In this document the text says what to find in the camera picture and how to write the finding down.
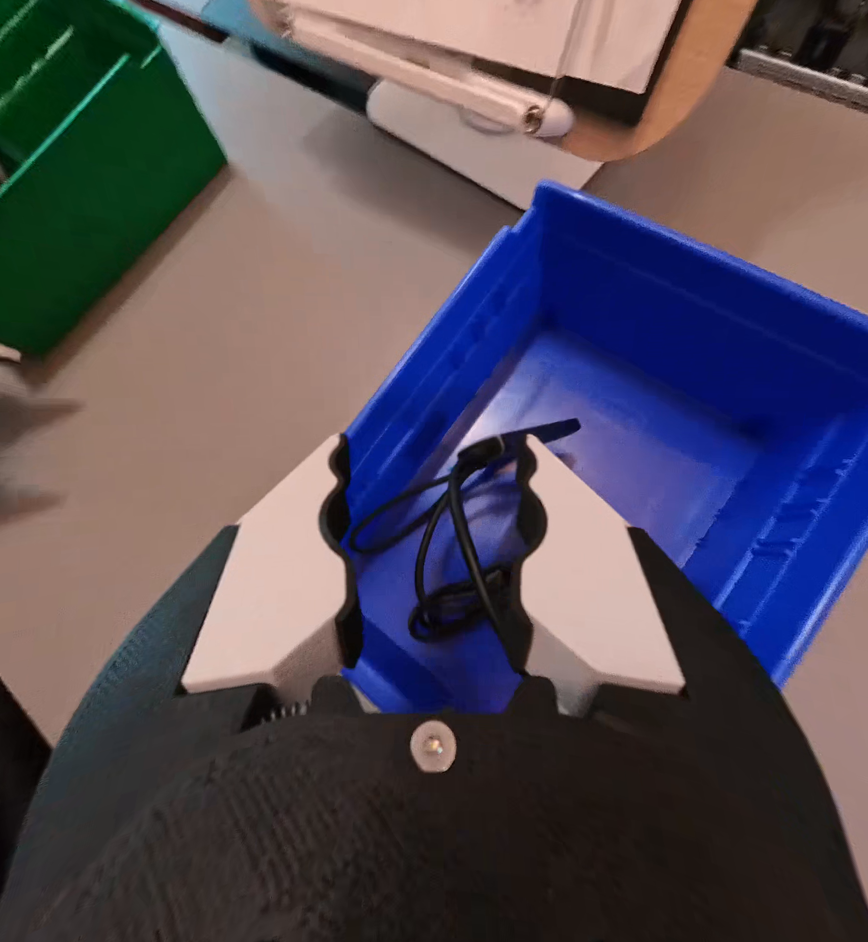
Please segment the blue plastic bin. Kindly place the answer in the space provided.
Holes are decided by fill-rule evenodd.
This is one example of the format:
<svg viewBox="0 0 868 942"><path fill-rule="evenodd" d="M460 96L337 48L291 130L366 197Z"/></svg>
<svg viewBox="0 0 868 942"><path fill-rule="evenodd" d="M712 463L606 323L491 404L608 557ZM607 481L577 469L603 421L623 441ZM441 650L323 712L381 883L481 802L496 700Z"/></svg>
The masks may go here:
<svg viewBox="0 0 868 942"><path fill-rule="evenodd" d="M782 688L868 549L868 316L543 183L347 429L353 522L570 418L556 452Z"/></svg>

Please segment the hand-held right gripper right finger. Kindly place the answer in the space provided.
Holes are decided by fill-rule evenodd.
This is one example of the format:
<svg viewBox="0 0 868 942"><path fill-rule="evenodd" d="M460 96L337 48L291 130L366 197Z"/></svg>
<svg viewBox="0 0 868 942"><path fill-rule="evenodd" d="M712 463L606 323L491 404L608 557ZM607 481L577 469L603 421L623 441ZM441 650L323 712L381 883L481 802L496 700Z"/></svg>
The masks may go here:
<svg viewBox="0 0 868 942"><path fill-rule="evenodd" d="M511 612L525 621L523 671L557 698L604 684L677 695L684 674L627 522L533 434L522 442Z"/></svg>

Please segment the green plastic bin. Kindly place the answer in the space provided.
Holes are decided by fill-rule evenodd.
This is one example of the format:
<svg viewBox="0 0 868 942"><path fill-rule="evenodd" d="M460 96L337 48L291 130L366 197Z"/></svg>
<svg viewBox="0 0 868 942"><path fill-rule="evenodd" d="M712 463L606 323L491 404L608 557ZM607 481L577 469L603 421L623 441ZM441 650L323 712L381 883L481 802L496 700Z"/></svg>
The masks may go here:
<svg viewBox="0 0 868 942"><path fill-rule="evenodd" d="M50 352L226 164L144 14L0 1L0 343Z"/></svg>

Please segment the grey desk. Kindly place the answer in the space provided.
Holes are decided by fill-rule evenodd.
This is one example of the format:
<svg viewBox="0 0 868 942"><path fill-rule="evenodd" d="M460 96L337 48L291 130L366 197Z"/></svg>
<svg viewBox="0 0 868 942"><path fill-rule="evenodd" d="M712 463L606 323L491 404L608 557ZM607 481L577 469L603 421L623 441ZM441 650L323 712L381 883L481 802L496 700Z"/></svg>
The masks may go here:
<svg viewBox="0 0 868 942"><path fill-rule="evenodd" d="M0 676L54 744L225 524L386 378L518 210L163 26L229 167L0 409ZM589 190L868 314L868 116L724 71Z"/></svg>

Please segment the wooden document stand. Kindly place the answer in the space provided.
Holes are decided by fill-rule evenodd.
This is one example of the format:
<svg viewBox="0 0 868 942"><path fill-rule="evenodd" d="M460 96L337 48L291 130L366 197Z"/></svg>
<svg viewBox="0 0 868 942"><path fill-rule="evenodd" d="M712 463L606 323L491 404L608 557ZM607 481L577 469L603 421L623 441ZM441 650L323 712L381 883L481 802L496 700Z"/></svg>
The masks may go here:
<svg viewBox="0 0 868 942"><path fill-rule="evenodd" d="M440 46L251 2L271 33L375 79L369 122L511 206L538 182L583 187L688 118L719 76L755 2L681 2L646 90L527 73Z"/></svg>

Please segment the printed instruction sheet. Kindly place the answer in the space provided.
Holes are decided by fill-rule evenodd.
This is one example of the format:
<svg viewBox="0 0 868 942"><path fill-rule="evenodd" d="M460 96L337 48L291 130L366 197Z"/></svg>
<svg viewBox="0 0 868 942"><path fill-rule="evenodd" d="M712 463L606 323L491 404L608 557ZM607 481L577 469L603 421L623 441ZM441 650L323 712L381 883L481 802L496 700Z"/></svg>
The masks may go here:
<svg viewBox="0 0 868 942"><path fill-rule="evenodd" d="M289 6L552 77L642 93L679 1L302 1Z"/></svg>

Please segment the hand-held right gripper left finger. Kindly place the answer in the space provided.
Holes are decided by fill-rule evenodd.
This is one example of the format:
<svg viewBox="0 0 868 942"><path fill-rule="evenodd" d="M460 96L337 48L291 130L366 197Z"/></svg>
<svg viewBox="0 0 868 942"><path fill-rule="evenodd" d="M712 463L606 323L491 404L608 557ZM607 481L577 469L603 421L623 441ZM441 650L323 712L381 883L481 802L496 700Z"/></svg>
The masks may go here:
<svg viewBox="0 0 868 942"><path fill-rule="evenodd" d="M331 435L239 519L182 675L188 693L266 685L310 696L356 667L364 617L342 545L350 474L348 439Z"/></svg>

